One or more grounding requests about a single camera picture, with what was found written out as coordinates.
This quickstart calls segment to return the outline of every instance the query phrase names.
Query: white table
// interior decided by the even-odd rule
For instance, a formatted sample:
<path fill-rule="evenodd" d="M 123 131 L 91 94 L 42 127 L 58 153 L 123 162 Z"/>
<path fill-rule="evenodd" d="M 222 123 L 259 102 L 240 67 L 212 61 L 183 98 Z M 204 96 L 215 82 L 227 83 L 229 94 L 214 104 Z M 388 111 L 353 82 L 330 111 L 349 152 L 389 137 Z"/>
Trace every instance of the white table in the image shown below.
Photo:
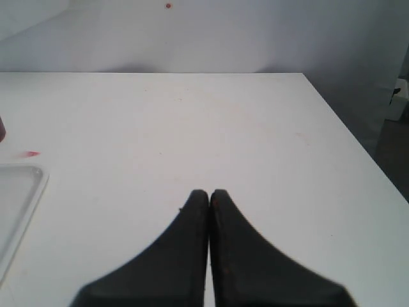
<path fill-rule="evenodd" d="M 69 305 L 195 188 L 360 307 L 409 304 L 409 205 L 302 74 L 3 73 L 0 115 L 0 162 L 50 173 L 2 307 Z"/>

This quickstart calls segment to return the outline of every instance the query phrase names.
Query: white wall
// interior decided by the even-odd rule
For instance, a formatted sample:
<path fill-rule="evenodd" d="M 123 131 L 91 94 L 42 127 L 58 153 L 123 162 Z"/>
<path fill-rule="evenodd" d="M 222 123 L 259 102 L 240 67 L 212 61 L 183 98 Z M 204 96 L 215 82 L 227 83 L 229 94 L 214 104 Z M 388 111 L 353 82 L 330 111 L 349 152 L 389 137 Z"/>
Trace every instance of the white wall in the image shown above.
<path fill-rule="evenodd" d="M 304 72 L 374 150 L 408 47 L 409 1 L 170 2 L 72 1 L 1 41 L 0 70 Z"/>

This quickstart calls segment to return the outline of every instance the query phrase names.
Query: red mark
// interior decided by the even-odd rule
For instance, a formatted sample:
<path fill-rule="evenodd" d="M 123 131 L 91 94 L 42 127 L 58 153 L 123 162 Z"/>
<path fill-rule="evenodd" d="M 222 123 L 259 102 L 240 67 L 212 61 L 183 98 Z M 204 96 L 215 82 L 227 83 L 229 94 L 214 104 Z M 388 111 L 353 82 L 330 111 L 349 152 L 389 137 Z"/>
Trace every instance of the red mark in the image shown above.
<path fill-rule="evenodd" d="M 30 157 L 35 157 L 36 155 L 39 155 L 39 152 L 24 152 L 23 157 L 24 158 L 30 158 Z"/>

